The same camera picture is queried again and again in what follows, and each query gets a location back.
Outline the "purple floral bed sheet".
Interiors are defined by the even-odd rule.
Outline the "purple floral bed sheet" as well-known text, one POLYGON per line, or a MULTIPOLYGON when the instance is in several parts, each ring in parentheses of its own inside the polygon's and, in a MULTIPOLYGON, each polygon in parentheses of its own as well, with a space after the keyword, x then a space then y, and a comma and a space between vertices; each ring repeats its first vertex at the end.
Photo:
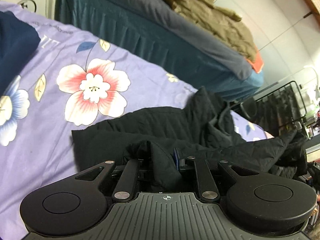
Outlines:
MULTIPOLYGON (((40 37, 33 58, 1 96, 1 239, 29 234, 20 204, 36 189, 72 178, 77 170, 72 130, 140 108, 182 108, 195 93, 163 68, 89 32, 9 3, 1 11, 27 23, 40 37)), ((98 188, 80 181, 97 225, 77 239, 242 239, 217 205, 192 193, 143 193, 131 203, 93 199, 98 188)))

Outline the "olive green padded jacket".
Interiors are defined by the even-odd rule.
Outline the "olive green padded jacket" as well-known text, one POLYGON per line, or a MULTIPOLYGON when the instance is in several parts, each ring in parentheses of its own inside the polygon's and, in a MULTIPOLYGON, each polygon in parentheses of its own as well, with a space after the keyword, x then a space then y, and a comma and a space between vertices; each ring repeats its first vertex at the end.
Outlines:
POLYGON ((256 73, 262 71, 264 62, 252 33, 235 11, 215 5, 215 0, 163 1, 174 12, 237 51, 256 73))

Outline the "navy blue folded garment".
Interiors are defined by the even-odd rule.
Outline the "navy blue folded garment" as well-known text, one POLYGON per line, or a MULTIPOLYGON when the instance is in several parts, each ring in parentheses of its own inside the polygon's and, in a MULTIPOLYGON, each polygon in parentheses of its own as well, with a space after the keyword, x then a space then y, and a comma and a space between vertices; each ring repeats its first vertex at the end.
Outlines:
POLYGON ((1 94, 20 74, 38 48, 40 38, 29 24, 20 21, 10 12, 1 12, 1 94))

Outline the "black quilted jacket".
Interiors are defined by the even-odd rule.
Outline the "black quilted jacket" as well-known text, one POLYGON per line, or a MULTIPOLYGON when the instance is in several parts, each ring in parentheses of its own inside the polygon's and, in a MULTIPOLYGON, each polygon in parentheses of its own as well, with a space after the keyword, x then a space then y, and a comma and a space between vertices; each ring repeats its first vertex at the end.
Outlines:
POLYGON ((231 110, 218 95, 199 89, 183 109, 144 108, 72 132, 75 162, 85 170, 103 161, 143 162, 144 187, 171 191, 182 186, 174 157, 221 160, 284 178, 307 172, 305 138, 289 131, 272 139, 245 141, 231 110))

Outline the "dark grey teal bed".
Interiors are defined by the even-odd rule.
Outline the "dark grey teal bed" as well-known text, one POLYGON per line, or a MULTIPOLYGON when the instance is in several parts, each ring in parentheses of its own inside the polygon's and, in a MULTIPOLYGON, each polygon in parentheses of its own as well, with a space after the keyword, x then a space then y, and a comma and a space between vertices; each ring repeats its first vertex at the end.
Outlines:
POLYGON ((163 0, 57 0, 55 16, 229 101, 264 82, 263 72, 163 0))

